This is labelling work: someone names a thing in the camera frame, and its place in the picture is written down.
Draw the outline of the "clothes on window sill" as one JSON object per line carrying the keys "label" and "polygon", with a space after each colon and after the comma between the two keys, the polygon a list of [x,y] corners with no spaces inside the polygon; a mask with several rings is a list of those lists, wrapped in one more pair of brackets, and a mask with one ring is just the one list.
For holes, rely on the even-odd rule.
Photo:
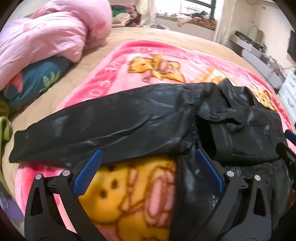
{"label": "clothes on window sill", "polygon": [[177,26],[181,27],[186,23],[198,25],[201,27],[208,28],[210,30],[216,30],[217,21],[211,15],[205,11],[195,12],[192,14],[184,13],[157,13],[157,18],[164,20],[177,22]]}

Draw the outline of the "pile of folded clothes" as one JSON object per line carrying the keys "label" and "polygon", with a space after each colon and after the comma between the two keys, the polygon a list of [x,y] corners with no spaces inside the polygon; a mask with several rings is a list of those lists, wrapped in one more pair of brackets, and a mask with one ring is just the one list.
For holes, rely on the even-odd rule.
{"label": "pile of folded clothes", "polygon": [[112,28],[137,27],[140,25],[141,14],[134,3],[111,3]]}

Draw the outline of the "white drawer cabinet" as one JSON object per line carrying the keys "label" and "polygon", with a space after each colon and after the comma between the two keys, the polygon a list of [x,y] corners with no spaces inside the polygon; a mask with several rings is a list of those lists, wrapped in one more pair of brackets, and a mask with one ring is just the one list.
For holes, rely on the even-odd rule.
{"label": "white drawer cabinet", "polygon": [[278,95],[295,121],[295,73],[293,71],[287,75]]}

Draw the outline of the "black flat television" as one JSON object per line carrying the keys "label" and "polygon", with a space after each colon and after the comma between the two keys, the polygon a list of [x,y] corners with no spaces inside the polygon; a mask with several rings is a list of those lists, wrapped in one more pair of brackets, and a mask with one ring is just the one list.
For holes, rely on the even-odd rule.
{"label": "black flat television", "polygon": [[290,41],[287,53],[293,58],[293,60],[296,60],[296,33],[293,30],[290,31]]}

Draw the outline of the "grey white vanity desk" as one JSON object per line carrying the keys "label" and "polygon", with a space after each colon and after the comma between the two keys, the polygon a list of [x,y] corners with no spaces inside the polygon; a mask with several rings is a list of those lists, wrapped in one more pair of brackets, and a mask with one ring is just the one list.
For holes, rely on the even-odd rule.
{"label": "grey white vanity desk", "polygon": [[263,59],[264,55],[254,48],[252,44],[235,34],[231,34],[229,48],[252,65],[276,93],[280,90],[283,84],[280,74],[268,63],[268,60]]}

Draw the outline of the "white curtain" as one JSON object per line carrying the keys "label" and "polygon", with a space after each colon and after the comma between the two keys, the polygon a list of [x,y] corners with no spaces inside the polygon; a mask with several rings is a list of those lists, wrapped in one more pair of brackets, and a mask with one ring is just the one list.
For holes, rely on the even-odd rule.
{"label": "white curtain", "polygon": [[231,1],[222,1],[223,6],[221,9],[220,19],[218,20],[217,27],[215,30],[215,35],[213,41],[219,44],[223,44],[223,39],[225,35],[225,30],[227,30],[229,25],[229,15],[232,8]]}

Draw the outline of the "dark teal floral pillow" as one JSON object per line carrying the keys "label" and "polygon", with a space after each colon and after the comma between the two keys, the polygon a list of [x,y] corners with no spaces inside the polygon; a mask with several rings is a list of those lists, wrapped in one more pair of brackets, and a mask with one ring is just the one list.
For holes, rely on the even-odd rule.
{"label": "dark teal floral pillow", "polygon": [[73,63],[62,56],[52,56],[28,65],[4,88],[10,108],[21,108],[39,98],[65,75]]}

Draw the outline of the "pink quilted comforter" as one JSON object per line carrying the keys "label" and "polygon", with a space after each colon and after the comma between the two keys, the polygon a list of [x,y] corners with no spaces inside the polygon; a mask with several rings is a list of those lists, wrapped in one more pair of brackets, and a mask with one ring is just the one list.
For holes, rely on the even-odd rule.
{"label": "pink quilted comforter", "polygon": [[28,65],[60,55],[79,62],[111,32],[109,1],[49,1],[1,30],[1,89]]}

